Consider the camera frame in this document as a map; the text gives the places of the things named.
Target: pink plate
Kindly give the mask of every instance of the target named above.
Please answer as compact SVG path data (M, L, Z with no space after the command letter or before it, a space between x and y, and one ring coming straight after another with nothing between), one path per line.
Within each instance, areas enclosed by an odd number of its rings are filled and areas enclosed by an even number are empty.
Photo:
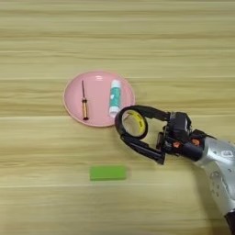
M83 120L82 80L84 80L84 92L88 105L88 120ZM113 80L121 82L121 108L134 105L135 95L124 78L108 72L89 72L78 75L67 84L63 98L68 113L88 126L114 125L114 119L108 114L110 87Z

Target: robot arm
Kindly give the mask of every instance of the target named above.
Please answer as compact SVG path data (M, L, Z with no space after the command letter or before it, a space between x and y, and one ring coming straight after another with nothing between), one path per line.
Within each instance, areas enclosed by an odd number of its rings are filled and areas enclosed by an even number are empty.
M137 123L135 131L127 126L132 117ZM148 133L146 118L166 122L159 133L156 149L142 141ZM186 113L163 112L148 106L129 106L116 116L115 124L120 138L134 151L164 164L165 154L183 155L203 168L209 179L210 190L218 208L235 235L235 146L217 140L205 132L192 130L191 120Z

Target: green eraser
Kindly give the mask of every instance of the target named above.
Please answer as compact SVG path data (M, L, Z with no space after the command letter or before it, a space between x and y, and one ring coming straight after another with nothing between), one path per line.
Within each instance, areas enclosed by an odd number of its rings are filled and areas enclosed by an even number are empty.
M90 168L91 181L125 180L127 169L122 165L103 165Z

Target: screwdriver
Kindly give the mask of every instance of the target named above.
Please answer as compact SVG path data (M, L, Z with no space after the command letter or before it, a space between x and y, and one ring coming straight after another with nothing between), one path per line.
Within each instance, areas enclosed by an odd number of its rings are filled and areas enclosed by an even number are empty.
M85 98L84 95L84 80L82 80L82 88L83 88L83 99L82 99L82 104L83 104L83 115L84 115L84 120L88 120L88 108L87 108L87 99Z

